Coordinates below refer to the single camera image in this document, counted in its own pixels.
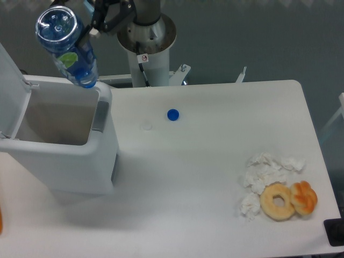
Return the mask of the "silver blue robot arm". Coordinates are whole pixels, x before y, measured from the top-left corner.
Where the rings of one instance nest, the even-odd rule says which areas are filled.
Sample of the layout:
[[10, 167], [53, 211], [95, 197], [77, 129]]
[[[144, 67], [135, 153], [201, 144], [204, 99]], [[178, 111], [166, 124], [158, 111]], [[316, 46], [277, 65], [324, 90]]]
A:
[[[118, 5], [119, 12], [106, 21], [112, 5]], [[149, 26], [155, 24], [161, 17], [160, 1], [94, 1], [93, 7], [92, 20], [83, 29], [77, 41], [78, 45], [89, 40], [91, 30], [116, 34], [131, 22], [140, 26]]]

